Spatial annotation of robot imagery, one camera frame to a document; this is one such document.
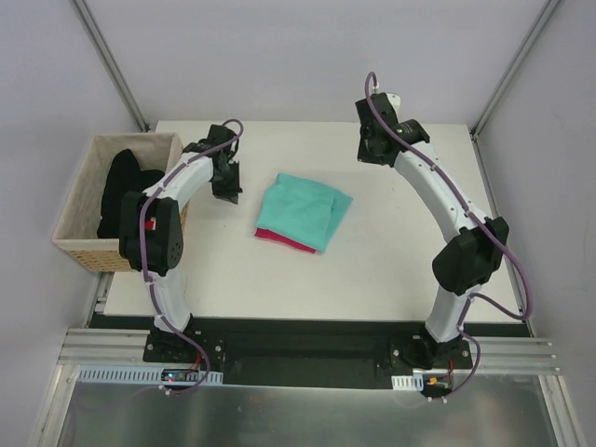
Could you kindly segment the pink t shirt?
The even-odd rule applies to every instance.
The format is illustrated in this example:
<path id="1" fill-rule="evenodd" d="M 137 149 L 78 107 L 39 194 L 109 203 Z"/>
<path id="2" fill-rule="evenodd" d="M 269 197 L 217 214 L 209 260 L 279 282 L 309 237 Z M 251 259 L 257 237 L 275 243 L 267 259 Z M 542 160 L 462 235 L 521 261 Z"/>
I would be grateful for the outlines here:
<path id="1" fill-rule="evenodd" d="M 308 247 L 304 244 L 301 244 L 300 242 L 297 242 L 297 241 L 290 239 L 288 237 L 284 237 L 278 233 L 275 233 L 271 230 L 267 230 L 264 228 L 257 228 L 255 230 L 254 235 L 259 239 L 275 242 L 277 244 L 284 245 L 284 246 L 292 248 L 294 250 L 303 251 L 303 252 L 307 252 L 307 253 L 311 253 L 311 254 L 318 252 L 314 248 Z"/>

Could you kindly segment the teal t shirt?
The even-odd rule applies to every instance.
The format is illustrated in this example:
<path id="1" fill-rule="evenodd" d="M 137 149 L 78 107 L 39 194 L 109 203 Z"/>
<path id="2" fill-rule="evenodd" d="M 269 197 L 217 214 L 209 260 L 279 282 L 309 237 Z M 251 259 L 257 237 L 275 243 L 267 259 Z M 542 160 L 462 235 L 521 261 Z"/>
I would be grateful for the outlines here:
<path id="1" fill-rule="evenodd" d="M 255 226 L 324 252 L 352 201 L 324 183 L 280 173 L 264 192 Z"/>

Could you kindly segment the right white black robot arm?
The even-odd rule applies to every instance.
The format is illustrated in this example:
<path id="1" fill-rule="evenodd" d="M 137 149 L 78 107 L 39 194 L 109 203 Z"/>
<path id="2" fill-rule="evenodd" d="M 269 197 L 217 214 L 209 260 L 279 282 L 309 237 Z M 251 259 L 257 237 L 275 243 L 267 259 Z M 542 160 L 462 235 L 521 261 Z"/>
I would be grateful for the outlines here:
<path id="1" fill-rule="evenodd" d="M 358 159 L 389 166 L 414 189 L 437 222 L 445 245 L 432 261 L 439 287 L 418 336 L 400 348 L 401 360 L 429 370 L 448 361 L 459 347 L 459 329 L 472 293 L 499 269 L 509 227 L 501 218 L 469 216 L 473 203 L 440 168 L 430 136 L 416 120 L 398 118 L 398 96 L 374 93 L 356 102 Z"/>

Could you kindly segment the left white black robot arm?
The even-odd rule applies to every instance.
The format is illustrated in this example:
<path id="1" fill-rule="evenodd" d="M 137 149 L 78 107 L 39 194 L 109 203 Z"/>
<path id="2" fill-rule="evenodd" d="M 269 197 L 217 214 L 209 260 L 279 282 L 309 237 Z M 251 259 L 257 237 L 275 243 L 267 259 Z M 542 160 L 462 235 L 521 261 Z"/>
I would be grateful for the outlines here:
<path id="1" fill-rule="evenodd" d="M 242 193 L 235 160 L 244 126 L 237 119 L 210 126 L 208 135 L 189 143 L 162 180 L 121 202 L 119 254 L 140 272 L 153 309 L 154 327 L 170 333 L 164 349 L 175 361 L 196 353 L 196 338 L 185 332 L 192 314 L 183 296 L 178 265 L 183 257 L 181 211 L 208 183 L 217 199 L 237 204 Z"/>

